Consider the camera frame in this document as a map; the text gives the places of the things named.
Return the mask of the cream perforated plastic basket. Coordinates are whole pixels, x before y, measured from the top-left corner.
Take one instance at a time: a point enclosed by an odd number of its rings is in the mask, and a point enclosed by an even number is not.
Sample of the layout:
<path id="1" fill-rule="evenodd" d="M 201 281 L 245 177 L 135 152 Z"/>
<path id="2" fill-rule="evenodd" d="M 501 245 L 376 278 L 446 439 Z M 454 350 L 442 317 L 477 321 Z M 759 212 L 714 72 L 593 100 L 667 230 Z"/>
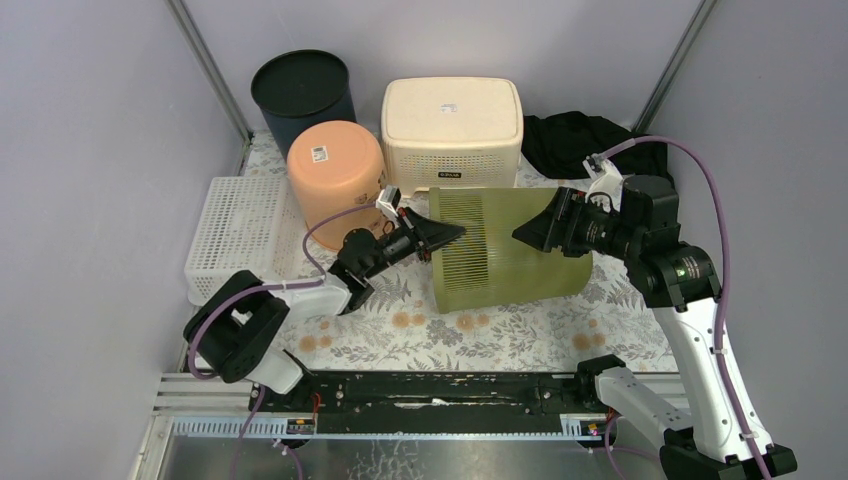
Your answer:
<path id="1" fill-rule="evenodd" d="M 489 77 L 394 80 L 381 109 L 390 183 L 409 198 L 432 188 L 511 188 L 524 135 L 515 84 Z"/>

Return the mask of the white perforated basket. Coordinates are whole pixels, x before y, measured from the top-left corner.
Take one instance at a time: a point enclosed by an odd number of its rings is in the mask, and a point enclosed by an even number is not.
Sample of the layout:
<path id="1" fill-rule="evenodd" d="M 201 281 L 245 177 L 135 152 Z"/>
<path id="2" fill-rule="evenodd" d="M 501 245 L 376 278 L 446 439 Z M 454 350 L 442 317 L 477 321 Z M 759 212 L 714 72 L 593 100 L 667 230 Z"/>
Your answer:
<path id="1" fill-rule="evenodd" d="M 184 266 L 188 301 L 203 305 L 240 270 L 264 281 L 297 277 L 305 232 L 285 176 L 214 178 Z"/>

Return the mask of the dark blue cylindrical bin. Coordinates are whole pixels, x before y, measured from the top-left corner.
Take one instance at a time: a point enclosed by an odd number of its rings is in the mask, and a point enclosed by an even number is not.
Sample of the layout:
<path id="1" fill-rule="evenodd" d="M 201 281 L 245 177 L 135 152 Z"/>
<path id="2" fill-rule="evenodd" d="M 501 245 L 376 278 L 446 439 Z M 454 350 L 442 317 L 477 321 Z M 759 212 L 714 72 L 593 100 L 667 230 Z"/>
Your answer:
<path id="1" fill-rule="evenodd" d="M 267 61 L 254 74 L 250 94 L 282 156 L 314 125 L 357 121 L 349 69 L 323 50 L 296 50 Z"/>

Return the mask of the green ribbed waste bin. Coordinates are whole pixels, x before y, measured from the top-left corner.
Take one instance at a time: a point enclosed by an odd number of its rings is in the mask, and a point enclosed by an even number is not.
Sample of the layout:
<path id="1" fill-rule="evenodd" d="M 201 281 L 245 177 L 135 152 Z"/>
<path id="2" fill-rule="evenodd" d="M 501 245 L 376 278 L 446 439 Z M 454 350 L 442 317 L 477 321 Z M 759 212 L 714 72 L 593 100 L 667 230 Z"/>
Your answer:
<path id="1" fill-rule="evenodd" d="M 430 218 L 466 229 L 432 256 L 439 313 L 573 296 L 585 288 L 591 254 L 543 253 L 512 237 L 555 193 L 554 188 L 429 190 Z"/>

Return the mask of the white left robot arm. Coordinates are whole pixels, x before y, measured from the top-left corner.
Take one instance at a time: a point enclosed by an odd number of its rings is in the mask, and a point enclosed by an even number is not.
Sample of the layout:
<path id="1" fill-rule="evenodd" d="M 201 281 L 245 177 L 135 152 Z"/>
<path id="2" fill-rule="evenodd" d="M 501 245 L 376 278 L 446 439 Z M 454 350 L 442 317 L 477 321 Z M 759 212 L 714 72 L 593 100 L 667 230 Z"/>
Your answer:
<path id="1" fill-rule="evenodd" d="M 373 294 L 371 279 L 411 256 L 422 262 L 460 239 L 465 227 L 398 207 L 393 228 L 376 236 L 349 231 L 335 261 L 311 279 L 269 283 L 249 270 L 233 274 L 184 328 L 187 366 L 201 380 L 248 380 L 288 411 L 309 401 L 310 385 L 297 358 L 272 343 L 287 323 L 358 310 Z"/>

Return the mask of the orange bucket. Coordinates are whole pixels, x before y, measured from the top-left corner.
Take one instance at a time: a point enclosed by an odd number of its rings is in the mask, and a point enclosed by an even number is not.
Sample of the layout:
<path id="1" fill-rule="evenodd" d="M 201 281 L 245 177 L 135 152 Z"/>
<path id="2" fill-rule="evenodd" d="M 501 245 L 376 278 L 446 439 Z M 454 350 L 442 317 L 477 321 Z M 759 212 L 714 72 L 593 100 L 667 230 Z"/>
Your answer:
<path id="1" fill-rule="evenodd" d="M 348 209 L 367 207 L 316 229 L 313 240 L 337 251 L 351 230 L 381 233 L 386 219 L 374 202 L 386 184 L 385 161 L 378 140 L 365 127 L 343 120 L 314 125 L 294 140 L 286 162 L 309 228 Z"/>

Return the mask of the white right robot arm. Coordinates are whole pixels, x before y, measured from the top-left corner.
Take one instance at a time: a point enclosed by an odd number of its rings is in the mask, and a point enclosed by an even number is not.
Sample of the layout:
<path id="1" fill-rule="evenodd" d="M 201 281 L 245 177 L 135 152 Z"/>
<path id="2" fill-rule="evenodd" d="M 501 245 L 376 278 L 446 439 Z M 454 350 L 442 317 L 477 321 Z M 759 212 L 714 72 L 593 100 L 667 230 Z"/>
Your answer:
<path id="1" fill-rule="evenodd" d="M 575 402 L 621 414 L 657 449 L 669 479 L 772 479 L 795 472 L 794 452 L 764 428 L 719 317 L 725 295 L 709 255 L 680 240 L 679 198 L 664 178 L 626 179 L 618 207 L 559 188 L 513 237 L 567 257 L 597 252 L 621 260 L 672 350 L 688 410 L 679 412 L 617 357 L 580 363 Z"/>

